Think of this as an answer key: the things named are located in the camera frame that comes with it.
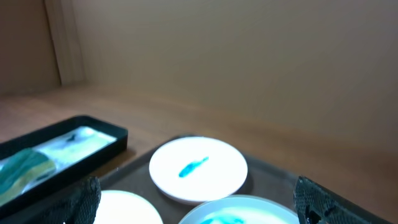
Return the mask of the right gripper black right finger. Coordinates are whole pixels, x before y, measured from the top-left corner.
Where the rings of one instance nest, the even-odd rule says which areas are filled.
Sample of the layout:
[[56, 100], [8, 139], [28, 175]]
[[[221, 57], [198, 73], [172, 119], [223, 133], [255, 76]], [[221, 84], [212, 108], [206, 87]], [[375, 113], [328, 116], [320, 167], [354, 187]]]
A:
[[304, 176], [295, 184], [294, 205], [300, 224], [391, 224]]

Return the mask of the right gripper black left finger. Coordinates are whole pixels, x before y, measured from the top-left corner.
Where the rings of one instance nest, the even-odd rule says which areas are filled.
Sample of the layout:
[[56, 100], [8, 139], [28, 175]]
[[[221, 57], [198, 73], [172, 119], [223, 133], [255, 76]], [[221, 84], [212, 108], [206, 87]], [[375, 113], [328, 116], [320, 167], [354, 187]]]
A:
[[97, 177], [89, 177], [67, 197], [34, 218], [36, 224], [93, 224], [101, 200]]

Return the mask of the green yellow sponge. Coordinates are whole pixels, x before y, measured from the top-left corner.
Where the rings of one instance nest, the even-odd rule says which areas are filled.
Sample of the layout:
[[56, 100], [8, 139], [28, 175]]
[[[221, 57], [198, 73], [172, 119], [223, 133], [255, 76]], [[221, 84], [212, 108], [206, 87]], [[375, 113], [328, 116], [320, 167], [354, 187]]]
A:
[[1, 206], [18, 197], [31, 182], [56, 169], [53, 160], [30, 148], [9, 157], [1, 168]]

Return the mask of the white plate blue smear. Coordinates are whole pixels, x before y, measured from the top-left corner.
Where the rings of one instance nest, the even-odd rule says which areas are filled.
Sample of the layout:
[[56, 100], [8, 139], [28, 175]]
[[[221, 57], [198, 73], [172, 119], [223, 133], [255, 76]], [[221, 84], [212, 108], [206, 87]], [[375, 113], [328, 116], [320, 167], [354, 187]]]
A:
[[203, 203], [187, 213], [178, 224], [299, 224], [291, 209], [274, 201], [234, 195]]

